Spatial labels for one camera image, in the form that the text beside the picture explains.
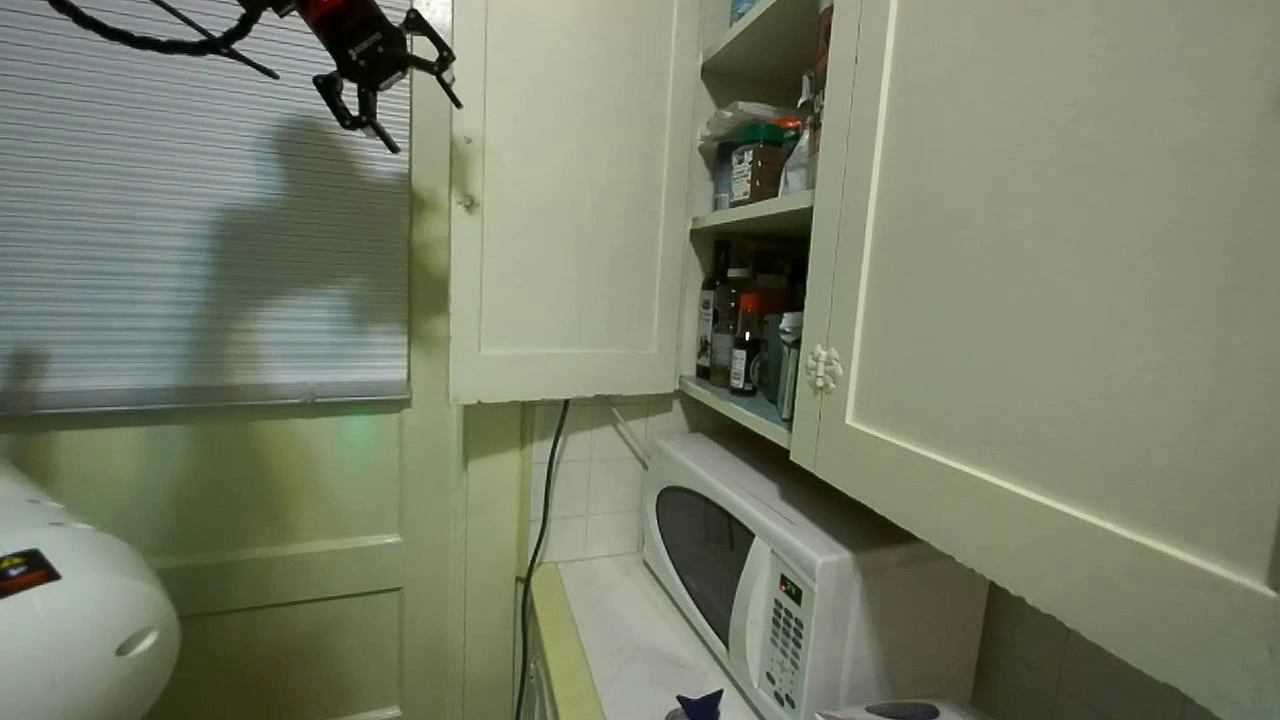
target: microwave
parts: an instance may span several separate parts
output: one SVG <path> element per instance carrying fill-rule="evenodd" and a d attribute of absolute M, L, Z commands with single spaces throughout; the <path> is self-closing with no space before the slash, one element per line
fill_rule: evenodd
<path fill-rule="evenodd" d="M 785 456 L 658 440 L 642 566 L 766 720 L 973 695 L 988 583 Z"/>

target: microwave control panel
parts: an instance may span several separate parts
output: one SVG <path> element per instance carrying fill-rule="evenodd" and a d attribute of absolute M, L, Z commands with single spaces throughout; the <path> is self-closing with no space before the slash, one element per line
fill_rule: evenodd
<path fill-rule="evenodd" d="M 785 711 L 798 715 L 798 673 L 807 647 L 807 587 L 777 569 L 770 571 L 770 608 L 766 608 L 766 643 L 763 643 L 763 695 Z"/>

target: cabinet shelf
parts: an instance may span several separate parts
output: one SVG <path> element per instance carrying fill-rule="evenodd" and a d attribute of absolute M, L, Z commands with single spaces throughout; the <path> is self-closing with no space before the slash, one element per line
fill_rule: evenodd
<path fill-rule="evenodd" d="M 694 237 L 721 237 L 721 233 L 807 233 L 813 222 L 813 191 L 794 196 L 770 196 L 758 204 L 741 204 L 722 212 L 709 212 L 691 222 Z"/>
<path fill-rule="evenodd" d="M 817 0 L 758 0 L 705 55 L 705 78 L 798 82 L 819 38 Z"/>
<path fill-rule="evenodd" d="M 731 424 L 763 435 L 766 444 L 790 450 L 788 419 L 763 397 L 731 397 L 726 388 L 705 385 L 694 377 L 685 377 L 680 393 L 726 416 Z"/>

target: cabinet door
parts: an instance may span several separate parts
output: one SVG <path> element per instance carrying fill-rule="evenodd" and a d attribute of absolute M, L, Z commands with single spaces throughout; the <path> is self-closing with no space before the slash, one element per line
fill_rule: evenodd
<path fill-rule="evenodd" d="M 456 4 L 456 399 L 675 388 L 680 32 L 675 0 Z"/>
<path fill-rule="evenodd" d="M 794 456 L 1117 656 L 1280 709 L 1280 4 L 864 4 Z"/>

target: window blind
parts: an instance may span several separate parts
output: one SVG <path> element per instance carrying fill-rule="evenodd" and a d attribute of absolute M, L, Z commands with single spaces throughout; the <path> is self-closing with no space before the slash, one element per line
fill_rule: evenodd
<path fill-rule="evenodd" d="M 84 7 L 191 38 L 147 0 Z M 239 52 L 280 82 L 0 7 L 0 416 L 403 397 L 406 165 L 331 124 L 298 17 Z M 406 144 L 403 86 L 380 115 Z"/>

